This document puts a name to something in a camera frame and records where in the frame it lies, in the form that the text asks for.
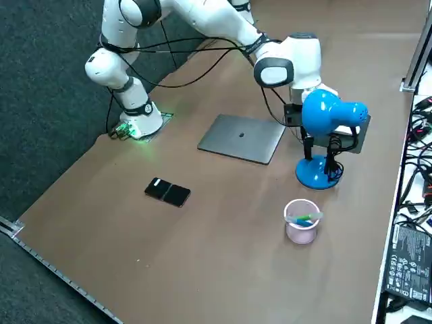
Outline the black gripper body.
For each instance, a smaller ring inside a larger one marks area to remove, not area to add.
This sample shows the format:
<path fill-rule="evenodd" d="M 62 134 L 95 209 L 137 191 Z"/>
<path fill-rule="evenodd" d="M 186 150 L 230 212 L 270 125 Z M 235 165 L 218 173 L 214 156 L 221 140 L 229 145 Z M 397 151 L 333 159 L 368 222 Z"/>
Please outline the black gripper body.
<path fill-rule="evenodd" d="M 287 127 L 302 126 L 302 105 L 288 103 L 283 105 L 284 124 Z"/>

